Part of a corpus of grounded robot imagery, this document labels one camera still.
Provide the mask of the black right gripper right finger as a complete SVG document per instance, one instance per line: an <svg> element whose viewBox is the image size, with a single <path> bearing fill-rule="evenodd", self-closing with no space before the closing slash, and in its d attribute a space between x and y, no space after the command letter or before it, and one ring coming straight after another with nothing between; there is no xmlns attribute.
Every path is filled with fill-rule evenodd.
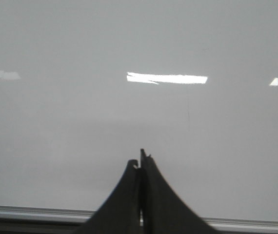
<svg viewBox="0 0 278 234"><path fill-rule="evenodd" d="M219 234L173 191L154 159L140 150L140 204L145 234Z"/></svg>

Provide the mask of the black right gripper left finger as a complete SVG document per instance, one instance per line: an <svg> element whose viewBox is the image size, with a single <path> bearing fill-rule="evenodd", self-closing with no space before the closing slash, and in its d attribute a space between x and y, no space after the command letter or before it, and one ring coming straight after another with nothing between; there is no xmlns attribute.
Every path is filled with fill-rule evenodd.
<svg viewBox="0 0 278 234"><path fill-rule="evenodd" d="M125 171L101 207L76 234L138 234L140 232L140 171L138 161L127 162Z"/></svg>

